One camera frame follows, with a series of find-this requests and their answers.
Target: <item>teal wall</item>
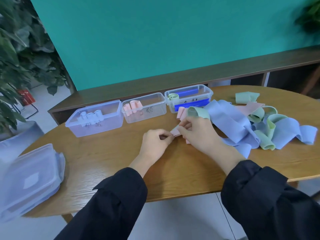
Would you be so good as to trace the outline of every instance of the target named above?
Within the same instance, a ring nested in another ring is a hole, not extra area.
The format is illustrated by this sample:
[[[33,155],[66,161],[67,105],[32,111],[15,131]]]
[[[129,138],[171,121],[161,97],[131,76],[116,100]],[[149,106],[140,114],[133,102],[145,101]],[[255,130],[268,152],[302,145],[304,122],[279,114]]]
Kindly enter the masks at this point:
[[[312,45],[305,0],[31,0],[78,90]]]

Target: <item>plastic lid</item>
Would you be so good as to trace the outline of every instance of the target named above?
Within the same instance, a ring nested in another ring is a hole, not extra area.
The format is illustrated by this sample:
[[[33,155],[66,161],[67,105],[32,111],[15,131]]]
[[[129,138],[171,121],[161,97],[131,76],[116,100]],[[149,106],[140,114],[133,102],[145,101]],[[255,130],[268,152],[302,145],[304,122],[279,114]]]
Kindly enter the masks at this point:
[[[0,212],[20,203],[59,179],[56,152],[52,144],[18,157],[0,184]]]

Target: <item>floor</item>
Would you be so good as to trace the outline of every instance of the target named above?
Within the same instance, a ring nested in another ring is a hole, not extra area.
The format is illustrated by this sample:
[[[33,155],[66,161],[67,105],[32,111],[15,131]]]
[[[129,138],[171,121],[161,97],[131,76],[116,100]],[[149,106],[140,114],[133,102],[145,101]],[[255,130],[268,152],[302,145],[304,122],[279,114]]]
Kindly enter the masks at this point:
[[[70,95],[66,87],[59,87],[56,95],[47,93],[41,85],[31,90],[39,113],[36,121],[44,133],[56,127],[48,109]],[[22,115],[34,113],[26,106]],[[303,181],[299,189],[311,195],[320,189],[320,179]],[[52,240],[66,225],[61,216],[45,218],[18,218],[0,225],[3,240]],[[131,232],[129,240],[160,239],[232,239],[245,236],[238,224],[221,203],[220,193],[204,194],[180,199],[146,203]]]

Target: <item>hand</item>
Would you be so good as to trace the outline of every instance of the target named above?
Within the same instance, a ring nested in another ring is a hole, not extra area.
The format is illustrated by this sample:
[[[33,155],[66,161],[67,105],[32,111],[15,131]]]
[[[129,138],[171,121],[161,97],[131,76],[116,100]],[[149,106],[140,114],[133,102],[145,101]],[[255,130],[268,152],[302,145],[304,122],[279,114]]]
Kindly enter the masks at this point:
[[[209,119],[186,117],[178,131],[191,145],[211,157],[226,175],[245,158],[233,146],[222,142]]]
[[[164,129],[151,129],[144,133],[139,155],[129,167],[143,177],[148,169],[163,155],[174,136]]]
[[[186,117],[180,122],[178,131],[191,145],[210,157],[213,156],[215,150],[225,145],[209,119]]]

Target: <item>left hand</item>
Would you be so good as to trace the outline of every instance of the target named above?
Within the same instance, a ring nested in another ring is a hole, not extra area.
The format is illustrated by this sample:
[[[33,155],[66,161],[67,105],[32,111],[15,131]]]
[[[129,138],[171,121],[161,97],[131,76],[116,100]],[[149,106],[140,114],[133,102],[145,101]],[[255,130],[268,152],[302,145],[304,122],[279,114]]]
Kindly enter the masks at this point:
[[[151,129],[144,133],[140,153],[129,167],[138,171],[143,177],[173,140],[174,136],[164,129]]]

